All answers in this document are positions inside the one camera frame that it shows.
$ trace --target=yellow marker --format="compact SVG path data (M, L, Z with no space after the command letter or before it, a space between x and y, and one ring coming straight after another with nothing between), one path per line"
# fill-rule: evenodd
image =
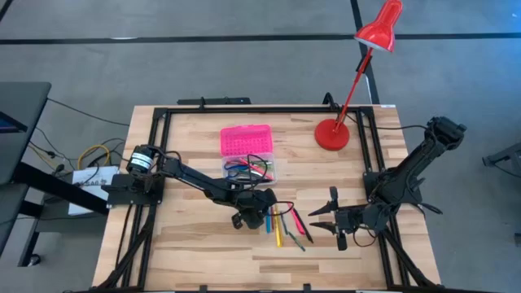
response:
M278 215L277 204L275 204L275 215ZM280 227L280 216L273 216L275 220L275 233L277 234L277 247L282 247L282 229Z

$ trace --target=red marker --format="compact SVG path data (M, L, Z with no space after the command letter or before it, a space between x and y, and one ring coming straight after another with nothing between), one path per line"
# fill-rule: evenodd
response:
M293 219L295 220L296 228L299 230L299 233L302 235L306 235L304 227L302 227L302 225L300 224L299 218L296 216L295 210L293 208L291 209L290 213L293 216Z

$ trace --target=pink lid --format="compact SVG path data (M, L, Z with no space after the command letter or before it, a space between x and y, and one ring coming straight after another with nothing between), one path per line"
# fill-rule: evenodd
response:
M221 155L271 153L274 143L269 125L241 125L221 129Z

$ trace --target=wooden tabletop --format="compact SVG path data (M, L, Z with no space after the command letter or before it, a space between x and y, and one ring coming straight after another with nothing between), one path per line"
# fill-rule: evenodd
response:
M153 108L134 108L125 158L130 157L134 146L147 143ZM394 107L374 106L374 113L377 126L400 126ZM295 202L307 225L317 220L331 221L331 215L307 216L330 198L329 186L338 187L341 205L366 202L361 179L364 162L357 126L346 119L351 137L341 151L325 151L314 140L315 126L323 119L334 117L333 114L176 114L170 125L167 150L179 151L183 163L192 168L211 177L221 177L221 129L268 124L274 138L278 182L273 189L278 199ZM376 166L370 132L366 135ZM400 130L379 130L379 137L387 167L399 164L407 156ZM157 138L156 145L159 145L160 135ZM110 211L93 285L102 282L114 269L126 211L127 207ZM277 248L275 234L267 234L264 226L258 230L249 230L246 226L234 229L230 222L234 213L233 208L206 199L201 191L167 179L164 200L155 219L146 290L198 290L203 284L208 285L209 290L299 290L304 283L311 283L313 289L324 290L386 287L378 242L362 248L349 235L348 250L338 251L331 233L309 226L312 244L297 233L295 222L287 216L289 230L304 244L306 252L288 237L284 238L284 247ZM423 215L404 205L397 220L404 249L428 278L439 282ZM360 230L357 241L364 245L372 238ZM390 257L395 282L399 283L392 249ZM136 264L139 262L134 261L131 285L137 283Z

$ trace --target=black table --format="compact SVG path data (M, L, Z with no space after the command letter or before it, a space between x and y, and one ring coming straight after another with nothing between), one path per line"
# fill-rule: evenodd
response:
M43 205L24 200L29 187L91 211L108 214L105 200L21 162L49 91L48 82L0 82L0 111L27 127L26 132L0 133L0 255L19 213L39 218L44 212ZM28 265L33 254L39 234L36 227L33 226L19 266Z

